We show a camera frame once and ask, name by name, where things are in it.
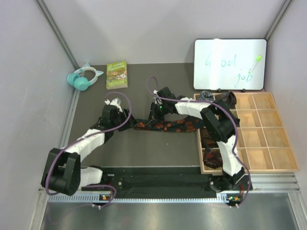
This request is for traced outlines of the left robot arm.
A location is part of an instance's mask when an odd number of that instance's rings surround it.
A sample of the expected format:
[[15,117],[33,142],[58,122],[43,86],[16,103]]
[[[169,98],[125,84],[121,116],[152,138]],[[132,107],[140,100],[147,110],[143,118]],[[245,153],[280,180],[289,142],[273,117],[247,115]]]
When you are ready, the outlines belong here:
[[87,132],[73,143],[53,148],[47,157],[41,185],[50,196],[71,196],[82,187],[93,185],[98,190],[107,188],[109,179],[97,166],[81,167],[82,161],[96,148],[106,144],[114,131],[124,131],[136,123],[131,112],[120,106],[118,98],[106,100],[102,115]]

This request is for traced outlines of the dark orange floral tie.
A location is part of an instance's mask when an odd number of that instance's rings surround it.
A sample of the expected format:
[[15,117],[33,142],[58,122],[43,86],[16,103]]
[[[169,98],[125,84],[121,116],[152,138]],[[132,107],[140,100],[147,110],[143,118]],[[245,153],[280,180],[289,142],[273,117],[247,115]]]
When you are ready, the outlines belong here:
[[200,128],[204,128],[204,121],[200,118],[187,116],[175,121],[156,121],[156,120],[139,120],[134,126],[136,130],[156,131],[156,132],[192,132]]

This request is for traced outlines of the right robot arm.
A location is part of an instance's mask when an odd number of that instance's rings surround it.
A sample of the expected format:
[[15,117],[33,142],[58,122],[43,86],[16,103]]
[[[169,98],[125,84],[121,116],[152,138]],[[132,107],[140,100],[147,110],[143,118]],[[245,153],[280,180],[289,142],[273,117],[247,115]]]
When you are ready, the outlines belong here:
[[210,138],[219,147],[222,157],[224,184],[234,190],[241,185],[244,168],[237,157],[237,126],[239,119],[230,112],[226,103],[175,97],[168,87],[154,91],[151,112],[142,127],[150,131],[181,132],[206,128]]

